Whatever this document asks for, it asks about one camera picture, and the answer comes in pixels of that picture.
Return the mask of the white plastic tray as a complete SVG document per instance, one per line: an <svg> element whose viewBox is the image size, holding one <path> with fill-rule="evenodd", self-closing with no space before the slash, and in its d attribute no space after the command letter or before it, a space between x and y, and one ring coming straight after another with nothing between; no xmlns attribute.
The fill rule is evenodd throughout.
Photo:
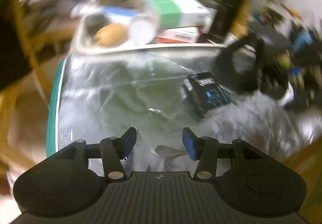
<svg viewBox="0 0 322 224"><path fill-rule="evenodd" d="M105 53L129 51L137 49L150 49L158 47L180 47L180 46L200 46L200 47L217 47L223 48L223 44L198 44L198 43L161 43L158 42L156 36L153 41L145 45L134 45L129 41L129 37L122 43L112 46L105 47L95 43L93 38L88 34L85 29L84 19L86 16L94 13L105 14L112 23L121 23L127 29L132 21L135 19L145 19L150 21L150 18L145 14L138 13L134 10L129 10L121 7L97 7L97 6L75 6L71 11L72 17L80 17L81 20L77 29L75 30L73 40L71 43L70 51L78 52L85 55L101 55Z"/></svg>

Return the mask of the green white tissue box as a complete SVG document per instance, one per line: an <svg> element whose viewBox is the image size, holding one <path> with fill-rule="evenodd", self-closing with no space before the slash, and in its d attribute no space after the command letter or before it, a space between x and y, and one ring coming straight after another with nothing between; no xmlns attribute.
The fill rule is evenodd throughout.
<svg viewBox="0 0 322 224"><path fill-rule="evenodd" d="M146 13L157 29L205 25L208 9L197 0L146 0Z"/></svg>

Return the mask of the white round jar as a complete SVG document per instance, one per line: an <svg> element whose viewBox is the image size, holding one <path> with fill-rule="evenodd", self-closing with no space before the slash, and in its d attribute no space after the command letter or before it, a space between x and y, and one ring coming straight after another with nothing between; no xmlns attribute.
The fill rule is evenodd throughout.
<svg viewBox="0 0 322 224"><path fill-rule="evenodd" d="M135 19L128 27L129 41L134 45L145 45L153 41L156 28L145 19Z"/></svg>

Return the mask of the black cartoon snack packet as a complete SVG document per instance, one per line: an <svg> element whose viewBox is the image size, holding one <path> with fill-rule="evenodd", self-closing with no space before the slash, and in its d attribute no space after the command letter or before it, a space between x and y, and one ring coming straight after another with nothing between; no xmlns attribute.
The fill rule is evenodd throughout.
<svg viewBox="0 0 322 224"><path fill-rule="evenodd" d="M210 72L187 76L180 88L185 110L197 121L209 111L234 102L234 95L218 84Z"/></svg>

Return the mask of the grey zip hard case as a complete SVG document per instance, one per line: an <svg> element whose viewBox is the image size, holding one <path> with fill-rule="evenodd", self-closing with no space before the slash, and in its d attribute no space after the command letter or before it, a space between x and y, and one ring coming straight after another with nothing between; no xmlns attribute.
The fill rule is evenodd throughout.
<svg viewBox="0 0 322 224"><path fill-rule="evenodd" d="M277 32L273 27L265 26L259 21L249 23L248 31L255 33L256 37L262 39L265 45L280 49L291 48L291 41L287 37Z"/></svg>

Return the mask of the black thermos bottle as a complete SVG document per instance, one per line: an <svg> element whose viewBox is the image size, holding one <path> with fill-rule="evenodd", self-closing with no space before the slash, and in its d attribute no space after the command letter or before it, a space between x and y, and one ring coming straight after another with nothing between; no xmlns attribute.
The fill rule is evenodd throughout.
<svg viewBox="0 0 322 224"><path fill-rule="evenodd" d="M207 40L217 44L224 42L244 1L245 0L221 0L208 31Z"/></svg>

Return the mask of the black neck pillow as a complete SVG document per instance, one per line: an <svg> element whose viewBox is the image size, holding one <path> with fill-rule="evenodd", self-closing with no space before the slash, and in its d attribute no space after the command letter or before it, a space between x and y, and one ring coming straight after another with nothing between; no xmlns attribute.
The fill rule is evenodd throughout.
<svg viewBox="0 0 322 224"><path fill-rule="evenodd" d="M223 49L211 62L215 81L237 94L256 90L282 100L289 88L287 71L278 62L276 48L251 33Z"/></svg>

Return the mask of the tan egg-shaped pouch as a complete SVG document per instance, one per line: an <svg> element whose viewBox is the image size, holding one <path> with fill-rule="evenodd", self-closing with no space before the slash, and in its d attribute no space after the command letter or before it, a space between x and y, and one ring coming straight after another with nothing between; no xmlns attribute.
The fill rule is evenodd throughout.
<svg viewBox="0 0 322 224"><path fill-rule="evenodd" d="M94 40L101 46L116 46L127 39L127 29L119 23L111 23L102 27L94 36Z"/></svg>

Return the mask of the red white flat box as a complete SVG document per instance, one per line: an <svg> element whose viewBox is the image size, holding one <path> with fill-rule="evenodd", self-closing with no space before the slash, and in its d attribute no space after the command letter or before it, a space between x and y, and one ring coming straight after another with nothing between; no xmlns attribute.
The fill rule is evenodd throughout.
<svg viewBox="0 0 322 224"><path fill-rule="evenodd" d="M161 43L196 43L199 36L197 27L180 27L162 29L157 32L156 39Z"/></svg>

